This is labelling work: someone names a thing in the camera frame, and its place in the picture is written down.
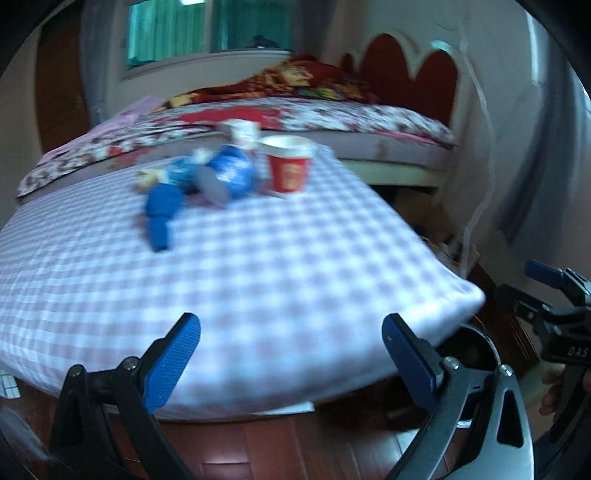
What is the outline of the person's right hand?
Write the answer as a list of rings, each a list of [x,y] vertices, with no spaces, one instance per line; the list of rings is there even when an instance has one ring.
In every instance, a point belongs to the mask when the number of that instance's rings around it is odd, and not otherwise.
[[[561,381],[566,370],[564,364],[552,365],[542,375],[542,384],[549,387],[549,390],[542,397],[539,413],[542,416],[554,414],[561,399]]]

